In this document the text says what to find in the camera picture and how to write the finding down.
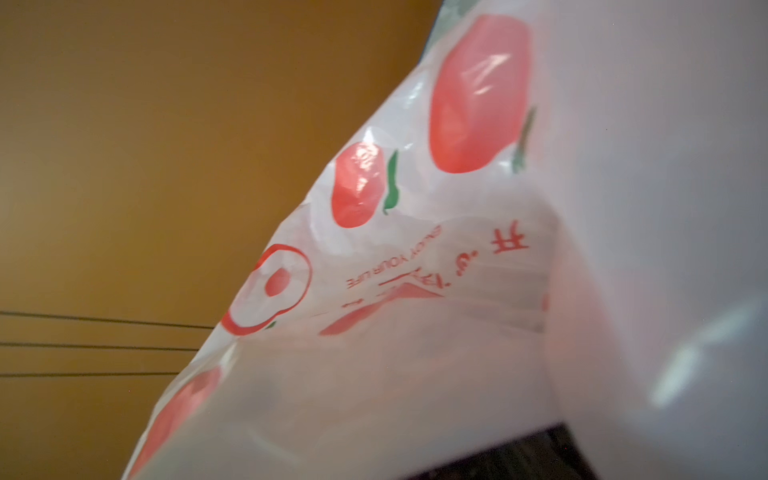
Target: orange-brown background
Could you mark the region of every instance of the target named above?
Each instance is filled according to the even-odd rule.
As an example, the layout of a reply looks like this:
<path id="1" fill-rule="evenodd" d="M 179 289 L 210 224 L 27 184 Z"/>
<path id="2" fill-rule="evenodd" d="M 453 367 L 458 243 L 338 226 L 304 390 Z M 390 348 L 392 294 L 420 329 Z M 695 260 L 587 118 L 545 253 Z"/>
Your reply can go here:
<path id="1" fill-rule="evenodd" d="M 117 478 L 439 0 L 0 2 L 0 477 Z"/>

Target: black line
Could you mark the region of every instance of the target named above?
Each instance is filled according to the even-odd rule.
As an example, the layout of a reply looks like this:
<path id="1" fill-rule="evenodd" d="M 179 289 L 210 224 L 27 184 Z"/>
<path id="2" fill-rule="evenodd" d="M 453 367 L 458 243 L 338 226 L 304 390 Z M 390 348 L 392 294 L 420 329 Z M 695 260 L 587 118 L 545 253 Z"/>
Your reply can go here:
<path id="1" fill-rule="evenodd" d="M 118 350 L 167 350 L 171 352 L 196 352 L 198 349 L 175 346 L 120 346 L 120 345 L 70 345 L 67 343 L 0 342 L 0 346 L 40 347 L 44 349 L 118 349 Z"/>
<path id="2" fill-rule="evenodd" d="M 0 379 L 76 377 L 76 376 L 162 376 L 178 375 L 179 372 L 114 372 L 114 373 L 0 373 Z"/>
<path id="3" fill-rule="evenodd" d="M 80 320 L 82 322 L 107 322 L 107 323 L 130 323 L 131 325 L 149 325 L 149 326 L 175 326 L 177 328 L 187 329 L 205 329 L 212 330 L 212 326 L 203 325 L 184 325 L 183 323 L 156 323 L 156 322 L 140 322 L 138 320 L 120 320 L 120 319 L 106 319 L 98 318 L 96 316 L 71 316 L 71 315 L 51 315 L 49 313 L 26 313 L 26 312 L 9 312 L 0 310 L 0 316 L 27 316 L 35 318 L 47 318 L 47 319 L 59 319 L 59 320 Z"/>

